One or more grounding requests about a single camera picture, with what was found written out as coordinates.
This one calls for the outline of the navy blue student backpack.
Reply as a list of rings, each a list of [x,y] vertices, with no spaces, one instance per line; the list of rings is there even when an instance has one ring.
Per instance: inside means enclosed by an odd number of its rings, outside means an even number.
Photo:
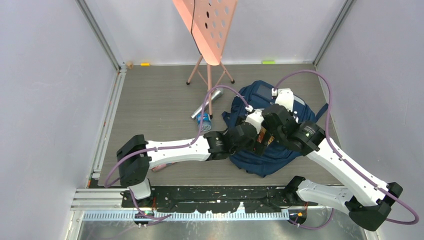
[[[239,93],[253,108],[265,109],[275,103],[275,99],[272,98],[272,88],[273,85],[270,83],[256,80],[252,84],[242,87]],[[294,96],[293,110],[297,112],[301,122],[312,121],[316,123],[327,109],[328,104],[326,103],[315,113],[303,99],[297,95]],[[230,112],[224,111],[221,116],[228,128],[239,125],[247,116],[244,102],[238,96],[234,97]],[[283,145],[275,142],[270,134],[265,133],[264,136],[268,140],[268,145],[258,145],[262,151],[261,155],[249,150],[241,150],[231,155],[230,161],[239,169],[244,169],[249,174],[256,174],[264,178],[301,156],[299,152],[286,149]]]

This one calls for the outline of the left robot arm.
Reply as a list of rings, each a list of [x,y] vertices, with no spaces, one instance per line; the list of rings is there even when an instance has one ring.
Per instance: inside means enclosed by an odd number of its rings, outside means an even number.
[[[147,172],[160,165],[186,161],[224,160],[236,153],[256,151],[263,126],[241,123],[224,131],[210,131],[197,139],[147,141],[142,134],[133,136],[117,152],[119,183],[133,191],[141,207],[153,202]]]

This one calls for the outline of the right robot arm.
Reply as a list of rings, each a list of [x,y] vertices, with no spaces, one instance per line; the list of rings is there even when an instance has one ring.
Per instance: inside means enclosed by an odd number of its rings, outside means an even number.
[[[314,202],[337,209],[358,226],[373,232],[387,220],[395,203],[388,194],[399,197],[403,191],[398,183],[381,181],[373,186],[364,179],[374,179],[369,172],[355,162],[347,164],[348,157],[337,155],[340,148],[332,149],[335,143],[326,140],[323,128],[310,120],[298,123],[284,106],[271,105],[261,115],[262,124],[277,143],[316,162],[344,185],[331,187],[296,175],[285,188],[288,203]]]

